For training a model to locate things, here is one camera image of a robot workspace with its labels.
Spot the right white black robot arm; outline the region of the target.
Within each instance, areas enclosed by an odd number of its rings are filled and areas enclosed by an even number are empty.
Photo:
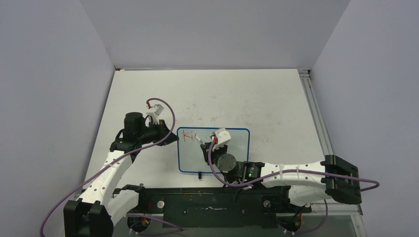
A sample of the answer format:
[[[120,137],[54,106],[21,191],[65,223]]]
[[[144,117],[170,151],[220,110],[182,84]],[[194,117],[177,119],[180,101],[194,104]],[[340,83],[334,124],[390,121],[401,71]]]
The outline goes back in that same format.
[[[225,186],[254,189],[287,186],[288,193],[279,198],[285,211],[323,199],[343,204],[362,202],[358,167],[336,155],[326,155],[313,163],[285,165],[237,161],[227,152],[227,145],[211,149],[207,142],[200,148],[213,174],[219,171],[223,175],[220,181]]]

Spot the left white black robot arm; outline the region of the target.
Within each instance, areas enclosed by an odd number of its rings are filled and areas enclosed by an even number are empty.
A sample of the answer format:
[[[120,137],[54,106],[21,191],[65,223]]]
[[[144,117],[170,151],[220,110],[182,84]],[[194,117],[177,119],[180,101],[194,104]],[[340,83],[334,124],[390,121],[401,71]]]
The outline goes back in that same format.
[[[153,118],[147,124],[142,113],[126,114],[124,128],[111,144],[102,169],[77,200],[65,204],[65,236],[111,237],[115,224],[130,209],[136,213],[144,211],[147,198],[140,194],[142,185],[133,186],[132,194],[123,192],[116,199],[112,199],[113,192],[141,150],[151,145],[169,145],[178,139],[162,119]]]

